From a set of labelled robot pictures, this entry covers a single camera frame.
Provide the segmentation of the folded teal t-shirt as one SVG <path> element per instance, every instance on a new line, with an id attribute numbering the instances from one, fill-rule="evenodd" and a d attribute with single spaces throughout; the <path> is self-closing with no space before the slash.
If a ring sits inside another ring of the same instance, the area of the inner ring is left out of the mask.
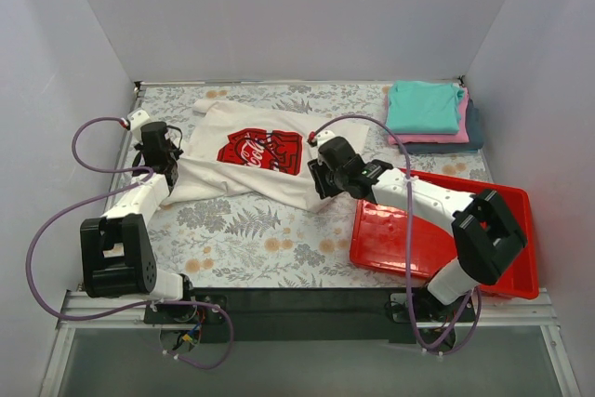
<path id="1" fill-rule="evenodd" d="M 397 81 L 387 94 L 386 126 L 395 134 L 456 134 L 465 97 L 457 83 Z"/>

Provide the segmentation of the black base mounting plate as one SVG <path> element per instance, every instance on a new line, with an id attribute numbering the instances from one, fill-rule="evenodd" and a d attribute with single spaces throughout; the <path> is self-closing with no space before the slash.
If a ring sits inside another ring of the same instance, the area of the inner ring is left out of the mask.
<path id="1" fill-rule="evenodd" d="M 387 340 L 416 342 L 402 287 L 195 288 L 196 301 L 231 317 L 236 341 Z"/>

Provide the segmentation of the aluminium frame rail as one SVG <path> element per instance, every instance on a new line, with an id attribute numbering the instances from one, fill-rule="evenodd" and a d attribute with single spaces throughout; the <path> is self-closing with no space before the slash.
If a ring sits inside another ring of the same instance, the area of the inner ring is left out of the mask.
<path id="1" fill-rule="evenodd" d="M 122 300 L 93 299 L 80 291 L 66 294 L 62 312 L 69 316 L 80 317 L 85 312 L 102 313 L 112 310 L 116 305 L 124 305 L 125 308 L 122 311 L 95 320 L 71 321 L 63 318 L 58 319 L 53 351 L 39 392 L 41 396 L 56 396 L 59 394 L 76 328 L 123 329 L 142 327 L 144 308 L 137 305 L 133 298 Z M 534 300 L 484 298 L 478 326 L 535 326 L 539 328 L 562 395 L 578 396 L 580 394 L 580 389 L 562 342 L 560 321 L 546 289 L 542 288 L 540 295 Z"/>

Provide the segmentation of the floral patterned table mat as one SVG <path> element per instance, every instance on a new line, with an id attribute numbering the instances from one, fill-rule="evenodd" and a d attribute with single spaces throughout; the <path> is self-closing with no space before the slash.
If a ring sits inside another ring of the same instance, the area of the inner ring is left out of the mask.
<path id="1" fill-rule="evenodd" d="M 138 106 L 190 135 L 199 122 L 198 99 L 228 99 L 253 107 L 319 115 L 384 115 L 385 84 L 238 84 L 145 86 Z M 148 232 L 158 266 L 182 272 L 205 287 L 388 287 L 401 278 L 356 268 L 350 240 L 356 210 L 339 196 L 309 213 L 247 193 L 169 205 Z"/>

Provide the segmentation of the red plastic tray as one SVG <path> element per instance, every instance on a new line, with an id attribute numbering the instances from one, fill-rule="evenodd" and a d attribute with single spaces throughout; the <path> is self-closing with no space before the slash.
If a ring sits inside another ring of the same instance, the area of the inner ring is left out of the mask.
<path id="1" fill-rule="evenodd" d="M 528 239 L 495 285 L 484 285 L 488 295 L 535 299 L 540 294 L 534 226 L 528 194 L 518 188 L 472 179 L 414 171 L 414 175 L 445 189 L 479 193 L 497 191 L 509 206 Z M 358 202 L 350 245 L 350 261 L 359 268 L 405 275 L 406 212 L 365 200 Z M 411 275 L 426 280 L 456 255 L 453 238 L 437 226 L 415 217 Z"/>

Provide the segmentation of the folded dark blue t-shirt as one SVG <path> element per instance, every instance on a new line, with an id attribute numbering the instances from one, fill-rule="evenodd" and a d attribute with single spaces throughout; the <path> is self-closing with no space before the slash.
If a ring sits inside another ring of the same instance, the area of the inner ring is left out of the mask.
<path id="1" fill-rule="evenodd" d="M 473 100 L 468 101 L 465 130 L 455 135 L 415 136 L 404 144 L 412 154 L 447 154 L 461 152 L 477 152 L 483 147 L 484 136 L 480 111 Z"/>

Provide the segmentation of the folded pink t-shirt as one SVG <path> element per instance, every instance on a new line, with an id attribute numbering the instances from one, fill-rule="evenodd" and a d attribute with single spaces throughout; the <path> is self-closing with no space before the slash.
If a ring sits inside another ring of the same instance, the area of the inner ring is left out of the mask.
<path id="1" fill-rule="evenodd" d="M 403 143 L 467 143 L 469 93 L 457 84 L 393 86 L 386 126 Z"/>

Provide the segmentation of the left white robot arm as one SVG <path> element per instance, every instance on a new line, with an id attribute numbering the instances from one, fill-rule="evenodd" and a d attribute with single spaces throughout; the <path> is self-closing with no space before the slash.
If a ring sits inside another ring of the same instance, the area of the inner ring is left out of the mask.
<path id="1" fill-rule="evenodd" d="M 166 300 L 165 310 L 180 323 L 197 313 L 198 301 L 189 294 L 190 282 L 180 273 L 157 267 L 147 224 L 169 197 L 178 180 L 182 149 L 169 136 L 163 121 L 135 126 L 139 160 L 152 169 L 149 179 L 140 168 L 117 203 L 99 218 L 80 228 L 84 287 L 92 298 L 143 296 Z"/>

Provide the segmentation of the white coca-cola t-shirt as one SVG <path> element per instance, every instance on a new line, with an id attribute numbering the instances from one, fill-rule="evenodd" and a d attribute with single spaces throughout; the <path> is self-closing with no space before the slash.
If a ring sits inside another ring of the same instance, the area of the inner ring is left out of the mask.
<path id="1" fill-rule="evenodd" d="M 327 120 L 222 99 L 198 99 L 190 139 L 182 143 L 169 204 L 257 192 L 282 205 L 318 212 L 329 199 L 315 190 L 309 134 Z"/>

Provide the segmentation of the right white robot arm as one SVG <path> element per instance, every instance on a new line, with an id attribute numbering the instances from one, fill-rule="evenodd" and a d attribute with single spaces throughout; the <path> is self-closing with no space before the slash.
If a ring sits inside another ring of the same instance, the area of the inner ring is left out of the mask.
<path id="1" fill-rule="evenodd" d="M 452 191 L 387 162 L 365 162 L 345 138 L 331 131 L 311 135 L 308 143 L 317 151 L 308 167 L 321 198 L 346 193 L 402 209 L 408 230 L 411 221 L 420 218 L 453 238 L 456 256 L 409 294 L 406 308 L 416 316 L 442 320 L 477 286 L 494 285 L 528 245 L 522 226 L 495 190 Z"/>

